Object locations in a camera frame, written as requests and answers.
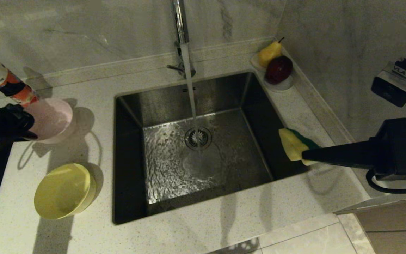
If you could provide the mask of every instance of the sponge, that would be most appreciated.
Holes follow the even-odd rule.
[[[320,148],[314,141],[302,136],[298,131],[283,128],[278,130],[283,149],[291,161],[302,161],[306,166],[317,163],[302,158],[303,151]]]

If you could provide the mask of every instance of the yellow pear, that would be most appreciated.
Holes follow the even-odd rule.
[[[280,41],[274,41],[267,47],[263,48],[259,53],[258,53],[258,63],[264,68],[267,68],[267,65],[269,65],[270,61],[272,59],[277,58],[281,56],[282,54],[282,44],[281,41],[284,39],[284,37]]]

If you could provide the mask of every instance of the sink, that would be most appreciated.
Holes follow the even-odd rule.
[[[283,123],[255,74],[196,82],[193,91],[197,132],[186,85],[115,99],[115,224],[308,170],[284,153]]]

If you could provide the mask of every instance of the drain strainer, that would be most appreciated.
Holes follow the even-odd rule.
[[[198,142],[200,142],[200,150],[207,148],[212,139],[211,132],[205,127],[198,127],[198,132],[195,131],[195,128],[192,128],[186,132],[184,137],[187,147],[192,150],[198,150]]]

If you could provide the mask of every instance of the pink bowl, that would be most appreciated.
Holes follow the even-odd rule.
[[[38,136],[35,141],[40,143],[59,143],[70,136],[76,127],[73,109],[58,98],[41,99],[24,111],[34,117],[34,125],[29,130]]]

